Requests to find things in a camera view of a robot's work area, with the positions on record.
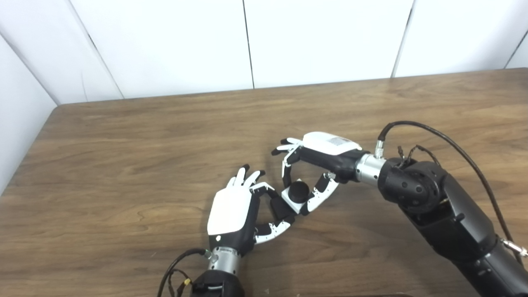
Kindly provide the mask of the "white and black left hand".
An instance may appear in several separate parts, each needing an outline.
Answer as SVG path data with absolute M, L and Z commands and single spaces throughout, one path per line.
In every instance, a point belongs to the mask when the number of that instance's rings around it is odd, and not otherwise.
M 214 198 L 206 226 L 210 249 L 235 250 L 244 257 L 255 245 L 270 241 L 284 233 L 294 222 L 297 214 L 267 182 L 260 182 L 264 170 L 248 175 L 250 166 L 245 164 L 231 177 L 228 184 Z M 270 197 L 272 222 L 257 222 L 261 197 Z

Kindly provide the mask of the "white and black right hand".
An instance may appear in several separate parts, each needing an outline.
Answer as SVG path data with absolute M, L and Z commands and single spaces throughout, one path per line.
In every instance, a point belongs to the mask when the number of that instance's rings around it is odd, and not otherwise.
M 281 173 L 285 189 L 281 196 L 294 214 L 307 216 L 326 201 L 339 184 L 358 180 L 356 165 L 368 151 L 358 143 L 334 134 L 310 132 L 302 139 L 282 139 L 280 145 L 271 151 L 273 156 L 281 153 L 285 153 Z M 292 166 L 300 160 L 326 170 L 315 186 L 292 180 Z

